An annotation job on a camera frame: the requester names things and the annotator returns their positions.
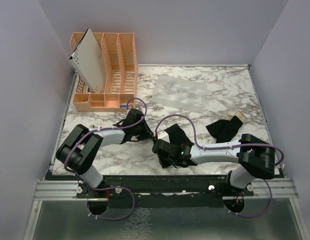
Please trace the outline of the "black white boxer briefs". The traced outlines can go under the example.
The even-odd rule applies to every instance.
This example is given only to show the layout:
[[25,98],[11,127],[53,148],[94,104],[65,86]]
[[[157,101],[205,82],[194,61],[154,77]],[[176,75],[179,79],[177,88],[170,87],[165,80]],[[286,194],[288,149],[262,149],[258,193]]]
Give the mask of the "black white boxer briefs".
[[[174,124],[170,126],[169,128],[165,129],[164,131],[168,134],[169,142],[171,144],[178,145],[178,146],[182,144],[194,145],[194,143],[191,142],[191,140],[186,136],[185,132],[178,126],[178,124]],[[158,158],[159,158],[160,165],[162,166],[163,169],[168,168],[173,165],[172,163],[169,163],[167,160],[164,160],[161,157],[158,157]],[[197,165],[191,160],[187,160],[186,162],[188,165],[185,168],[187,168],[188,166]]]

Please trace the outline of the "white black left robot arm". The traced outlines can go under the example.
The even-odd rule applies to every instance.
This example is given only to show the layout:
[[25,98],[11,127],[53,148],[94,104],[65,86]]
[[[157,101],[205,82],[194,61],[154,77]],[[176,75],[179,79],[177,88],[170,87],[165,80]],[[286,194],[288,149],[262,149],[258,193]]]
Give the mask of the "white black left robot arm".
[[101,147],[120,145],[126,142],[143,141],[153,137],[145,121],[145,114],[132,108],[125,119],[106,128],[87,128],[78,124],[60,145],[55,158],[64,164],[66,170],[75,173],[88,184],[88,191],[94,197],[105,193],[104,177],[93,166]]

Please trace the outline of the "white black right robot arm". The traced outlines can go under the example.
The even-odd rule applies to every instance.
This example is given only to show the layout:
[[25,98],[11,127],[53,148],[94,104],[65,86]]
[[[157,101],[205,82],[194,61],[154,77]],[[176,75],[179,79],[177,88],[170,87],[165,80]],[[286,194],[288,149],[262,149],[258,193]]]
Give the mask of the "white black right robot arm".
[[152,151],[163,168],[187,168],[206,163],[235,163],[239,166],[228,173],[225,192],[235,196],[255,179],[272,180],[275,177],[275,146],[251,135],[239,140],[197,146],[194,143],[172,144],[167,137],[155,140]]

